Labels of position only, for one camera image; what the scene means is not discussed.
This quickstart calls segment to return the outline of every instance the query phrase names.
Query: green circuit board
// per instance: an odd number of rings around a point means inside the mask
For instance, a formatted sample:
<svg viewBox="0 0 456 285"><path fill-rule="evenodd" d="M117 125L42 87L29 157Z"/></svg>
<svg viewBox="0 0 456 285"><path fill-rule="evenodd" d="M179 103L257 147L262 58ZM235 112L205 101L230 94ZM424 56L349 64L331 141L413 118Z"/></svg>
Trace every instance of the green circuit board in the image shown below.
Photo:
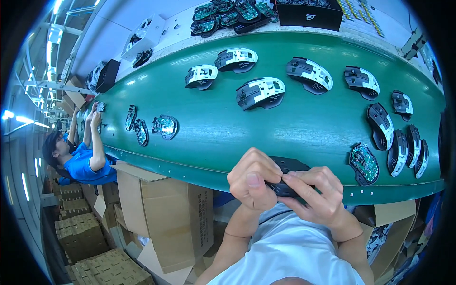
<svg viewBox="0 0 456 285"><path fill-rule="evenodd" d="M350 163L369 182L374 181L378 175L377 161L366 144L359 144L353 148L353 151L350 153Z"/></svg>

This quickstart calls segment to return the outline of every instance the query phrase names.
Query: black and white mouse shell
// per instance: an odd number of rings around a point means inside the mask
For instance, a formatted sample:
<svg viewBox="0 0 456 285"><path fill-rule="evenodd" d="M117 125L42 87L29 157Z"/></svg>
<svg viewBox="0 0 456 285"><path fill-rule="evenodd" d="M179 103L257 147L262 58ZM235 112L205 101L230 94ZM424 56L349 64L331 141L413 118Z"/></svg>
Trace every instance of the black and white mouse shell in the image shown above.
<svg viewBox="0 0 456 285"><path fill-rule="evenodd" d="M407 164L413 168L418 160L421 152L421 138L418 128L411 124L407 127L407 142L409 144L409 156L407 157Z"/></svg>
<svg viewBox="0 0 456 285"><path fill-rule="evenodd" d="M230 48L220 52L214 62L221 72L232 70L234 73L244 73L252 69L258 61L256 52L247 48Z"/></svg>
<svg viewBox="0 0 456 285"><path fill-rule="evenodd" d="M395 130L393 145L388 152L388 170L392 177L396 177L402 171L408 154L407 137L401 130Z"/></svg>
<svg viewBox="0 0 456 285"><path fill-rule="evenodd" d="M256 107L278 106L285 94L285 84L277 78L265 77L246 82L236 90L236 101L244 111Z"/></svg>
<svg viewBox="0 0 456 285"><path fill-rule="evenodd" d="M404 121L410 121L413 115L412 100L399 90L394 90L392 97L396 114L401 115Z"/></svg>
<svg viewBox="0 0 456 285"><path fill-rule="evenodd" d="M373 140L379 150L389 150L393 144L394 127L391 117L380 103L371 104L367 116Z"/></svg>
<svg viewBox="0 0 456 285"><path fill-rule="evenodd" d="M199 90L208 89L212 82L217 78L217 68L210 64L202 64L192 67L185 76L185 88L198 88Z"/></svg>
<svg viewBox="0 0 456 285"><path fill-rule="evenodd" d="M363 98L374 101L380 94L380 86L372 73L357 66L345 67L345 81L349 88L358 91Z"/></svg>
<svg viewBox="0 0 456 285"><path fill-rule="evenodd" d="M270 156L270 158L280 167L283 173L290 171L308 171L310 167L294 158L285 158L280 156ZM291 189L283 180L279 183L270 183L265 181L277 196L298 198L299 195Z"/></svg>
<svg viewBox="0 0 456 285"><path fill-rule="evenodd" d="M310 93L320 95L332 89L329 72L318 63L303 57L293 57L286 65L286 74L302 83Z"/></svg>
<svg viewBox="0 0 456 285"><path fill-rule="evenodd" d="M420 156L418 157L418 161L415 164L414 170L415 170L415 177L420 178L424 171L427 168L428 165L428 160L429 160L429 148L426 143L426 140L421 140L421 153Z"/></svg>

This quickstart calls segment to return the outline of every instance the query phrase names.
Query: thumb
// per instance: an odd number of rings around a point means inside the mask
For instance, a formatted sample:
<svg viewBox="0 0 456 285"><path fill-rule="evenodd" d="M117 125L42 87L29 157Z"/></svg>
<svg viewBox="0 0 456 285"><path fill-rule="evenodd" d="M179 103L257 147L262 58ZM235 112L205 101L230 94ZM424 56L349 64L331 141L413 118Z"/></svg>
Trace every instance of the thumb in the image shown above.
<svg viewBox="0 0 456 285"><path fill-rule="evenodd" d="M293 210L301 220L311 221L310 210L298 200L291 197L277 197L277 199Z"/></svg>

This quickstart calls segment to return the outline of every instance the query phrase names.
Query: green conveyor belt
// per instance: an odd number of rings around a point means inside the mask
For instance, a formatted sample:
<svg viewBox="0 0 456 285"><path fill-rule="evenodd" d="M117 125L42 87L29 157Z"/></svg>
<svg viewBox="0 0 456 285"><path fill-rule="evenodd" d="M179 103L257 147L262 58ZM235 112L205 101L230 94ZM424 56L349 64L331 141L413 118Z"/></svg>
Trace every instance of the green conveyor belt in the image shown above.
<svg viewBox="0 0 456 285"><path fill-rule="evenodd" d="M257 52L256 66L248 73L219 73L207 91L186 89L189 68L212 64L227 48L245 47ZM285 73L293 57L306 57L332 75L334 87L313 95ZM414 124L429 146L429 164L416 179L408 167L392 177L387 170L387 151L375 149L366 121L371 101L348 89L343 78L346 65L360 66L378 80L380 102L395 129L409 124L394 114L391 92L407 94L413 103ZM277 77L286 85L283 102L265 110L242 111L235 90L246 81ZM317 34L272 32L224 38L163 57L118 81L97 97L106 103L101 138L108 154L145 169L217 190L228 191L226 174L242 154L255 146L268 155L299 159L313 166L328 166L345 185L347 205L397 202L430 195L443 189L438 156L440 112L445 100L438 88L421 72L403 61L382 56L340 38ZM146 147L138 145L134 131L125 130L130 104L150 130L155 116L170 115L179 121L171 141L150 133ZM348 165L355 143L367 143L379 163L376 183L361 187Z"/></svg>

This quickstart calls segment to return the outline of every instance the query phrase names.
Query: stacked cardboard box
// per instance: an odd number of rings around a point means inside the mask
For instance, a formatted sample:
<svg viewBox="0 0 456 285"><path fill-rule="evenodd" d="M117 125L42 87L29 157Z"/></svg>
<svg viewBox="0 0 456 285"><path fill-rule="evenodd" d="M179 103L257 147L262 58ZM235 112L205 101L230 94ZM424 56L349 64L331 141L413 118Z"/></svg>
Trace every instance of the stacked cardboard box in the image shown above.
<svg viewBox="0 0 456 285"><path fill-rule="evenodd" d="M90 207L84 198L62 201L62 206L60 207L62 220L90 212Z"/></svg>
<svg viewBox="0 0 456 285"><path fill-rule="evenodd" d="M55 222L57 238L68 257L76 262L108 250L93 213Z"/></svg>
<svg viewBox="0 0 456 285"><path fill-rule="evenodd" d="M152 276L121 249L81 260L66 268L75 285L155 285Z"/></svg>

